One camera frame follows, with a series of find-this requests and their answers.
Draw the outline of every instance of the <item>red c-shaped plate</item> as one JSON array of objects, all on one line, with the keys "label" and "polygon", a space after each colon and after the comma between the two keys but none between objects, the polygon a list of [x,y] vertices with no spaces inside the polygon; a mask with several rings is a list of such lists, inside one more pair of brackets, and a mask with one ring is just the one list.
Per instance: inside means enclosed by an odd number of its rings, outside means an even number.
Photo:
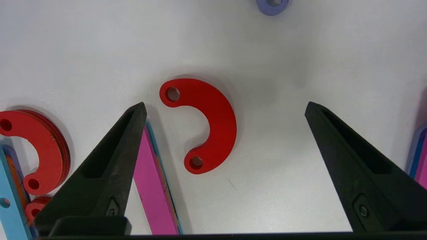
[{"label": "red c-shaped plate", "polygon": [[23,180],[28,193],[47,194],[65,180],[70,170],[70,151],[64,136],[45,116],[31,110],[0,112],[0,134],[25,138],[37,151],[38,168]]},{"label": "red c-shaped plate", "polygon": [[[168,95],[178,90],[179,98]],[[185,168],[202,174],[219,166],[233,149],[237,135],[236,117],[225,96],[212,85],[197,79],[174,79],[160,88],[160,99],[168,107],[192,106],[208,119],[210,133],[205,143],[191,149],[184,159]]]}]

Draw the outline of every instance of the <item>pink block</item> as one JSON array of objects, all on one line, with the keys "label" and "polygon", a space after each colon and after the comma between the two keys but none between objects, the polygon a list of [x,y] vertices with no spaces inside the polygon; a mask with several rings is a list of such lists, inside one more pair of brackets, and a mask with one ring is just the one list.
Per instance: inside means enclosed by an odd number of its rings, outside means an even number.
[{"label": "pink block", "polygon": [[424,139],[423,149],[421,150],[420,161],[418,162],[415,180],[427,189],[427,136]]},{"label": "pink block", "polygon": [[145,215],[153,235],[178,235],[174,213],[169,208],[169,199],[163,179],[158,174],[156,156],[147,127],[144,128],[138,158],[135,165],[134,180],[144,207]]}]

